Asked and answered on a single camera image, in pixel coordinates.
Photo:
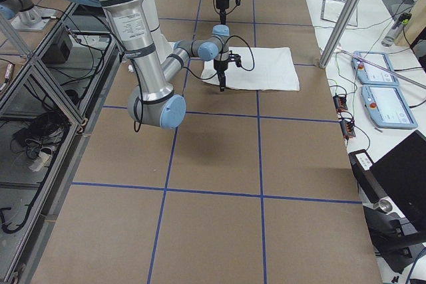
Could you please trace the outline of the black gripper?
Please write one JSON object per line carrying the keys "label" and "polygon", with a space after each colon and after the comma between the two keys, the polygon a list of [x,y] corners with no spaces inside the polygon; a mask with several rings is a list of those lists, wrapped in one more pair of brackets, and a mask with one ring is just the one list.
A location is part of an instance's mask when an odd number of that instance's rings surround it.
{"label": "black gripper", "polygon": [[214,70],[217,72],[220,92],[226,90],[226,75],[229,63],[235,63],[237,67],[242,66],[241,56],[230,51],[225,57],[219,55],[219,59],[214,59]]}
{"label": "black gripper", "polygon": [[226,10],[230,7],[230,2],[235,1],[235,6],[239,6],[241,0],[215,0],[215,8],[219,10],[220,24],[226,25]]}

